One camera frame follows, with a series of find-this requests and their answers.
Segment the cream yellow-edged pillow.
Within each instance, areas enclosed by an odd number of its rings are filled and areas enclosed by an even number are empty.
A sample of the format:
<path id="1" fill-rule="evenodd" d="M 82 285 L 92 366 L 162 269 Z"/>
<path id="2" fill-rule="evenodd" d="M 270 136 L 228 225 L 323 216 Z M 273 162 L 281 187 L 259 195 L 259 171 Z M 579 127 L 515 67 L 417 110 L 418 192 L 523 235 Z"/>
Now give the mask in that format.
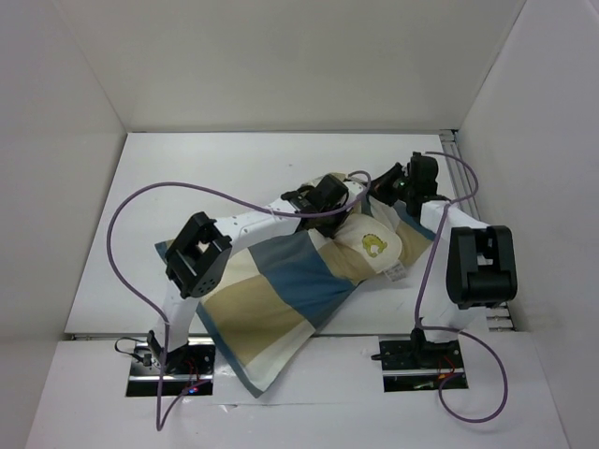
<path id="1" fill-rule="evenodd" d="M 350 279 L 356 283 L 393 268 L 402 253 L 402 240 L 394 231 L 361 213 L 348 216 L 334 242 L 351 267 Z"/>

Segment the blue beige striped pillowcase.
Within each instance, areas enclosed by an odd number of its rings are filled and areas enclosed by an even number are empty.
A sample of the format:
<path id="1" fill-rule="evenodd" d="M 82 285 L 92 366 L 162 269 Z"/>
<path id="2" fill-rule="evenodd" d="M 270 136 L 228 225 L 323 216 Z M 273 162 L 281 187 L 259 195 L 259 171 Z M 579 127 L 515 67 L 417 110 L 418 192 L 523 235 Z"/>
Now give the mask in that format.
<path id="1" fill-rule="evenodd" d="M 410 224 L 403 205 L 370 198 L 369 188 L 349 215 L 371 216 L 394 231 L 402 240 L 399 261 L 411 267 L 432 243 L 432 233 Z M 199 300 L 193 318 L 253 396 L 265 393 L 315 331 L 368 281 L 350 279 L 351 267 L 334 237 L 302 230 L 242 250 L 229 259 L 216 289 Z"/>

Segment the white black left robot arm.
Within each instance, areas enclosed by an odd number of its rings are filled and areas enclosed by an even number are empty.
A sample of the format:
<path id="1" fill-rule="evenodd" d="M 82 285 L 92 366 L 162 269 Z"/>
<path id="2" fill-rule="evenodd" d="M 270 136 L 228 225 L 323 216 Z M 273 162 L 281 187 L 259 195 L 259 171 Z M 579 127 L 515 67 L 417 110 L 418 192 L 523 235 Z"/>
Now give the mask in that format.
<path id="1" fill-rule="evenodd" d="M 306 229 L 331 237 L 366 191 L 359 181 L 328 174 L 315 186 L 301 186 L 237 216 L 192 215 L 166 250 L 168 290 L 162 309 L 167 323 L 149 332 L 153 364 L 165 373 L 181 368 L 199 300 L 216 289 L 233 255 Z"/>

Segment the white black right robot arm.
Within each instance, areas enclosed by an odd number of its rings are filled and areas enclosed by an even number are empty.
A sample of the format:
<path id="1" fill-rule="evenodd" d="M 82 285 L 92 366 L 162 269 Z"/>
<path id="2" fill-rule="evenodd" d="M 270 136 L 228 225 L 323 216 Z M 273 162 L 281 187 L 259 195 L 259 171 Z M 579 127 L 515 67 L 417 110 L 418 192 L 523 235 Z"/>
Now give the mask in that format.
<path id="1" fill-rule="evenodd" d="M 433 235 L 408 345 L 410 359 L 420 367 L 430 366 L 443 350 L 451 348 L 459 334 L 467 334 L 466 324 L 443 324 L 439 318 L 428 324 L 421 314 L 434 260 L 443 242 L 448 245 L 448 311 L 458 314 L 473 308 L 496 308 L 514 299 L 518 291 L 511 230 L 505 225 L 486 224 L 461 210 L 459 204 L 474 193 L 450 199 L 437 192 L 438 154 L 414 152 L 406 165 L 395 164 L 375 179 L 369 190 L 369 197 L 381 203 L 391 207 L 403 205 L 408 222 Z"/>

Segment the white pillow care label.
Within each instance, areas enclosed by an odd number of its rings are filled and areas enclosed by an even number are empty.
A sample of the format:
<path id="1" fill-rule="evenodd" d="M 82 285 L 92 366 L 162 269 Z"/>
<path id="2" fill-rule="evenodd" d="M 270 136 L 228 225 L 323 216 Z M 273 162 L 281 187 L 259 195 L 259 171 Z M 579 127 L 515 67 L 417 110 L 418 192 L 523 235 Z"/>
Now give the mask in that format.
<path id="1" fill-rule="evenodd" d="M 407 270 L 401 261 L 384 271 L 390 282 L 399 282 L 407 277 Z"/>

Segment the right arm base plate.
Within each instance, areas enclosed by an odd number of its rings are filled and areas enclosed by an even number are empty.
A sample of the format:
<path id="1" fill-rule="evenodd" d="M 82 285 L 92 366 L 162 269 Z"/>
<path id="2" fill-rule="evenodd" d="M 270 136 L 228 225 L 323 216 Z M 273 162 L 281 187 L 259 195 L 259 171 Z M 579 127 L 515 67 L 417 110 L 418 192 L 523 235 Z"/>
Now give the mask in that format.
<path id="1" fill-rule="evenodd" d="M 468 389 L 457 340 L 433 343 L 414 333 L 409 339 L 380 340 L 371 360 L 380 365 L 386 393 Z"/>

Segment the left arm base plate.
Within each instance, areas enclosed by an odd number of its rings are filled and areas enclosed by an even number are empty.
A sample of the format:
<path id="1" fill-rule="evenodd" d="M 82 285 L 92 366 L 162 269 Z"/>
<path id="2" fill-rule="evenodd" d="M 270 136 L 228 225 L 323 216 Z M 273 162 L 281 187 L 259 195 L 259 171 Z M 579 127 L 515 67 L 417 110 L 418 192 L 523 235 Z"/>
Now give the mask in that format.
<path id="1" fill-rule="evenodd" d="M 114 350 L 130 359 L 125 395 L 129 398 L 154 398 L 157 393 L 160 365 L 149 345 L 141 338 L 123 337 L 115 341 Z M 208 338 L 191 338 L 183 359 L 175 368 L 166 368 L 163 395 L 176 397 L 211 396 L 215 346 Z"/>

